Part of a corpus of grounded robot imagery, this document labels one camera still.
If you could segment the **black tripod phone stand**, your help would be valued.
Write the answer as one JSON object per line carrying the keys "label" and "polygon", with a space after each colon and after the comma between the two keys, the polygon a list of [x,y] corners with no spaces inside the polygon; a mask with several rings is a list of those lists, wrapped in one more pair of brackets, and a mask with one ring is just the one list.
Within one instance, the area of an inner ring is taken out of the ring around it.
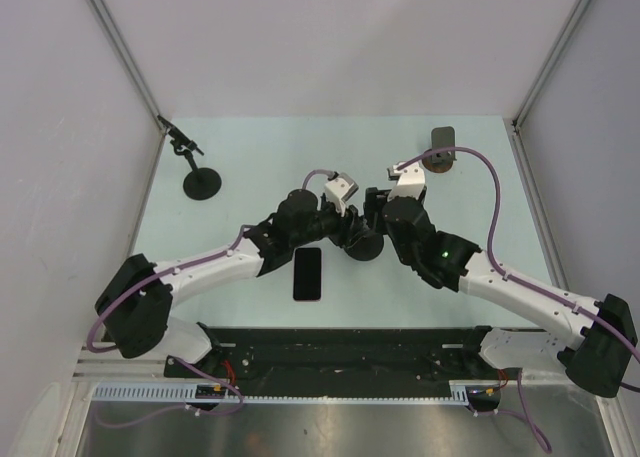
{"label": "black tripod phone stand", "polygon": [[364,229],[357,232],[348,241],[344,252],[356,261],[369,262],[376,259],[382,253],[383,248],[384,237],[371,229]]}

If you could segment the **pink phone black screen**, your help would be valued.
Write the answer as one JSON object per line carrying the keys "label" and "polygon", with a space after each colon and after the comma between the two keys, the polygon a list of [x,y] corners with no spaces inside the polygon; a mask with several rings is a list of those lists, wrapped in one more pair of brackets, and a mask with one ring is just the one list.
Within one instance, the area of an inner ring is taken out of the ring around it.
{"label": "pink phone black screen", "polygon": [[317,247],[297,249],[294,253],[293,299],[316,302],[321,299],[322,251]]}

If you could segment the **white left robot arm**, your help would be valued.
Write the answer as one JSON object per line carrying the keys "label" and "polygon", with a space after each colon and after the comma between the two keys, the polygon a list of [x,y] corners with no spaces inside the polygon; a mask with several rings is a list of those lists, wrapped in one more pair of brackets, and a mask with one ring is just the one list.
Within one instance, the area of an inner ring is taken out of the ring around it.
{"label": "white left robot arm", "polygon": [[105,328],[125,359],[157,351],[210,376],[220,367],[220,351],[202,326],[171,317],[171,310],[215,287],[269,274],[289,263],[297,249],[323,239],[357,261],[375,259],[384,246],[355,207],[339,210],[327,197],[297,189],[265,220],[242,226],[219,249],[165,263],[142,254],[127,258],[96,301],[95,325]]}

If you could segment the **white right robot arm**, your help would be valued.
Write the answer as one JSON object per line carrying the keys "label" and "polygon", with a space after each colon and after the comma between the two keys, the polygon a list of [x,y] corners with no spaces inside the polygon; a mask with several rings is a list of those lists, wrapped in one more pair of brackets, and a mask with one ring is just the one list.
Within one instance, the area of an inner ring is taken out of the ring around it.
{"label": "white right robot arm", "polygon": [[423,200],[369,188],[365,218],[428,285],[484,299],[535,323],[559,340],[553,358],[574,384],[599,397],[616,396],[638,354],[628,303],[613,294],[597,300],[566,293],[509,270],[477,244],[437,230]]}

